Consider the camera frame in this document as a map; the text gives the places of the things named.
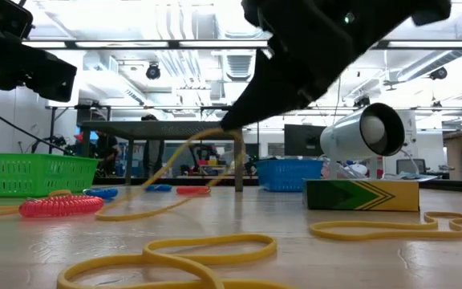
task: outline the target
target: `green plastic basket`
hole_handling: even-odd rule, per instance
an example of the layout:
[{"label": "green plastic basket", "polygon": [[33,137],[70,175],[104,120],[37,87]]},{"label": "green plastic basket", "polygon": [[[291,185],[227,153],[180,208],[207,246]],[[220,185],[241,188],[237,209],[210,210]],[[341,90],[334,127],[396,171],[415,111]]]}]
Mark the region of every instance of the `green plastic basket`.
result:
[{"label": "green plastic basket", "polygon": [[97,160],[46,154],[0,153],[0,197],[45,197],[80,192],[94,180]]}]

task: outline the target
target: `table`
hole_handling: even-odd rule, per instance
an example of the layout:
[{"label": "table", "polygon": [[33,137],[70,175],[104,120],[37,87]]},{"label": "table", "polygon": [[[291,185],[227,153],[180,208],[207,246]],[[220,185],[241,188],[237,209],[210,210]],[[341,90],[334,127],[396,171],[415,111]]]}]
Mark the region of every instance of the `table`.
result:
[{"label": "table", "polygon": [[[218,122],[212,121],[84,121],[81,129],[84,136],[97,130],[128,141],[126,184],[131,184],[132,157],[135,140],[187,140],[189,137],[211,128],[219,128]],[[211,136],[206,140],[234,140],[228,133]],[[88,137],[83,138],[83,155],[89,155]],[[242,143],[234,140],[235,160],[240,155]],[[243,191],[243,166],[235,169],[235,190]]]},{"label": "table", "polygon": [[[304,209],[300,193],[267,193],[245,187],[212,188],[212,196],[195,199],[169,213],[130,222],[99,222],[94,216],[41,220],[0,218],[0,288],[55,289],[58,273],[71,264],[112,254],[140,254],[147,242],[162,238],[200,238],[261,233],[277,239],[278,253],[258,262],[211,266],[227,279],[264,279],[297,289],[457,289],[462,288],[462,240],[385,239],[340,242],[315,238],[313,222],[363,220],[421,222],[407,212],[330,211]],[[422,211],[462,213],[462,193],[420,190]],[[121,187],[119,196],[142,192]],[[179,201],[175,193],[140,193],[111,211],[130,214]],[[440,229],[448,230],[440,219]],[[362,233],[359,229],[338,232]],[[179,254],[233,254],[256,250],[255,243],[196,246],[162,250]],[[78,278],[84,285],[195,279],[164,267],[110,267]]]}]

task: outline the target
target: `ceiling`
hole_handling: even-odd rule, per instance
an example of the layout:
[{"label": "ceiling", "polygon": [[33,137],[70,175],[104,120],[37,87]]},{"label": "ceiling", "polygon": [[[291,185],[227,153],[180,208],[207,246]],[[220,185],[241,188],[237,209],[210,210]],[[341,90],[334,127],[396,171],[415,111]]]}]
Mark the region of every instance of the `ceiling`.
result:
[{"label": "ceiling", "polygon": [[[462,0],[452,2],[447,21],[415,27],[407,20],[386,39],[462,40]],[[28,0],[25,7],[34,15],[31,40],[269,37],[243,19],[239,0]],[[159,79],[145,76],[150,63],[159,64]],[[80,98],[119,106],[185,106],[184,110],[165,109],[161,117],[219,120],[223,112],[201,116],[191,107],[232,104],[252,77],[253,64],[251,50],[87,51],[85,67],[78,76],[83,82]],[[448,70],[448,77],[430,80],[428,74],[440,67]],[[354,99],[365,95],[372,102],[394,107],[430,107],[441,101],[444,107],[462,108],[462,51],[368,51],[312,104],[322,109],[275,117],[262,126],[327,124],[350,113],[334,112],[334,106],[351,107]],[[142,109],[119,109],[113,117],[132,120],[143,114]],[[417,115],[421,128],[441,123],[462,125],[462,109],[419,110]]]}]

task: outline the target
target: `cardboard box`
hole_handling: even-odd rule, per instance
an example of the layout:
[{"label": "cardboard box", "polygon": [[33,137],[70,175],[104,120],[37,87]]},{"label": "cardboard box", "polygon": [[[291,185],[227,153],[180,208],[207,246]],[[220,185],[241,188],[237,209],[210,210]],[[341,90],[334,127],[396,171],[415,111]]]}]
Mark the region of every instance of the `cardboard box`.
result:
[{"label": "cardboard box", "polygon": [[308,210],[419,211],[418,181],[305,180]]}]

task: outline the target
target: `person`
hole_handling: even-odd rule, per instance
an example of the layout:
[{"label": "person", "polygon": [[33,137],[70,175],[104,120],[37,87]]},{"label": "person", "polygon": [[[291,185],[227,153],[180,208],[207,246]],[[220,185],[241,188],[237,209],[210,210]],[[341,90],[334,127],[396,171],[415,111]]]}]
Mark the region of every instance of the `person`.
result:
[{"label": "person", "polygon": [[[158,121],[158,119],[152,115],[142,116],[142,121]],[[151,178],[157,173],[163,166],[163,155],[165,150],[164,140],[148,140],[144,146],[144,176]]]},{"label": "person", "polygon": [[120,153],[117,138],[104,132],[95,132],[99,137],[97,140],[97,154],[99,157],[99,168],[107,175],[113,174],[116,169],[116,158]]}]

